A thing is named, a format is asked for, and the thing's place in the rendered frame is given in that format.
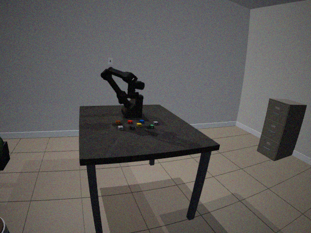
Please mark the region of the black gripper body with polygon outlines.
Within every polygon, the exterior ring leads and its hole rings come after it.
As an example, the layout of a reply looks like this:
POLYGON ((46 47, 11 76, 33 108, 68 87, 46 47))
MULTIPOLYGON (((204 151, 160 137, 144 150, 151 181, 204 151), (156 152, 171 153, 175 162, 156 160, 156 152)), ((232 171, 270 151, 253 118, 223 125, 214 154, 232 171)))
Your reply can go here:
MULTIPOLYGON (((128 91, 129 91, 129 90, 130 90, 130 91, 133 91, 133 90, 136 91, 135 88, 128 88, 127 90, 128 90, 128 91)), ((125 99, 127 99, 127 98, 130 98, 130 97, 125 96, 125 95, 119 95, 119 99, 120 99, 120 100, 125 100, 125 99)), ((139 94, 138 97, 136 97, 136 99, 138 99, 138 100, 143 99, 143 95, 139 94)))

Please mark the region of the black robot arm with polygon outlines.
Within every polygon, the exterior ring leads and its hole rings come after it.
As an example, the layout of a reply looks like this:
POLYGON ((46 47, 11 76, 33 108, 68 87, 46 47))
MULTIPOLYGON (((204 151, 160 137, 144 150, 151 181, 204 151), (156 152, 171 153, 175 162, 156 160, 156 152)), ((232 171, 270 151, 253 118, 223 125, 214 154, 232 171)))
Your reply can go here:
MULTIPOLYGON (((102 73, 101 73, 101 77, 104 80, 107 80, 108 83, 111 85, 111 87, 114 89, 114 91, 117 93, 117 98, 119 99, 119 95, 125 95, 130 97, 131 99, 136 99, 136 97, 138 97, 138 92, 133 91, 128 91, 128 94, 126 94, 125 91, 122 91, 117 83, 113 80, 112 75, 115 75, 117 77, 120 77, 123 79, 123 81, 125 81, 128 84, 128 88, 135 88, 135 89, 139 89, 139 90, 143 90, 144 89, 144 83, 141 81, 137 81, 137 77, 132 74, 131 72, 123 72, 123 71, 119 71, 117 69, 113 69, 113 67, 109 67, 108 69, 105 69, 102 73), (134 79, 133 79, 134 78, 134 79), (133 80, 132 80, 133 79, 133 80)), ((126 108, 128 108, 132 103, 128 100, 126 100, 126 108)), ((118 101, 120 104, 123 104, 123 101, 119 99, 118 101)))

